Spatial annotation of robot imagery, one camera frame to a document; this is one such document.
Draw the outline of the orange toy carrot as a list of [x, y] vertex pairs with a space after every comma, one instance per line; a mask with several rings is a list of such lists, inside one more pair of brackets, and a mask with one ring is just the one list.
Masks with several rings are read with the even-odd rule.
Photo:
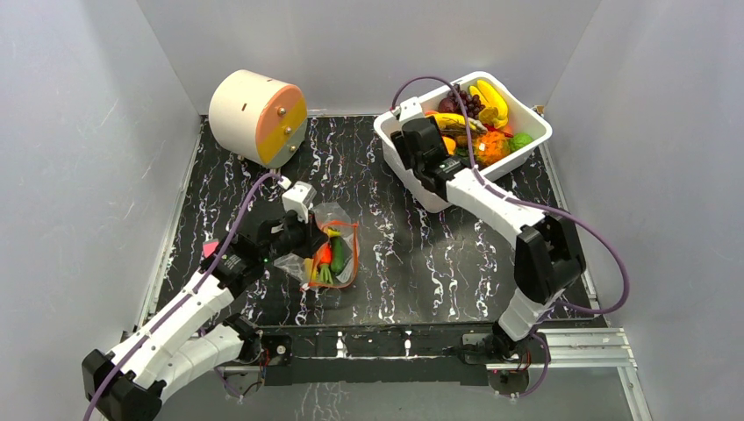
[[333, 252], [331, 249], [331, 246], [326, 243], [321, 247], [319, 250], [318, 255], [318, 276], [317, 281], [320, 283], [323, 283], [325, 285], [333, 285], [333, 272], [332, 272], [332, 263], [333, 263]]

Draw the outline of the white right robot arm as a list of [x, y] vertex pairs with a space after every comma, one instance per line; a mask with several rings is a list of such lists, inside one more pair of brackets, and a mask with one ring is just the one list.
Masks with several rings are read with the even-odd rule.
[[409, 120], [390, 138], [404, 169], [426, 191], [470, 212], [510, 242], [514, 293], [482, 347], [472, 353], [518, 362], [544, 315], [586, 269], [576, 224], [556, 210], [521, 204], [463, 157], [450, 154], [433, 118]]

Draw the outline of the clear zip bag orange zipper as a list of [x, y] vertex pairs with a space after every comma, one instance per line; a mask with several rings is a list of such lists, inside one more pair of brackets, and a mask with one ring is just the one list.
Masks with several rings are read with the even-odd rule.
[[314, 210], [327, 242], [312, 258], [289, 254], [274, 266], [299, 281], [302, 290], [344, 289], [353, 283], [359, 267], [359, 224], [338, 203], [321, 203]]

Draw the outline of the green toy cucumber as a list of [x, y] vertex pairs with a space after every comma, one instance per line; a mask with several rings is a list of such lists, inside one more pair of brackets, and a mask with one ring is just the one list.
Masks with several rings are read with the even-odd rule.
[[328, 235], [333, 252], [332, 272], [334, 275], [338, 275], [346, 266], [345, 241], [341, 237], [340, 232], [334, 229], [330, 229]]

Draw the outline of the yellow toy pepper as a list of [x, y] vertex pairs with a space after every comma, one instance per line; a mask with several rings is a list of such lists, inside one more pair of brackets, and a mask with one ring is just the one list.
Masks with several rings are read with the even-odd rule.
[[447, 149], [447, 153], [450, 154], [450, 155], [455, 155], [456, 154], [456, 149], [457, 149], [457, 143], [456, 143], [456, 141], [454, 139], [452, 139], [452, 138], [449, 138], [449, 137], [443, 137], [442, 140], [443, 140], [444, 145], [445, 145], [445, 147]]

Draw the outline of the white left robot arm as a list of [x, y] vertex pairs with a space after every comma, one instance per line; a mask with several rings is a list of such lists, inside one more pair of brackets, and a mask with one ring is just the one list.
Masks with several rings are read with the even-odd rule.
[[229, 234], [208, 242], [187, 285], [131, 337], [110, 351], [92, 350], [82, 361], [90, 419], [153, 420], [178, 389], [216, 366], [263, 362], [263, 331], [234, 314], [199, 335], [206, 322], [240, 297], [275, 260], [311, 257], [328, 240], [313, 211], [289, 210], [263, 222], [258, 238]]

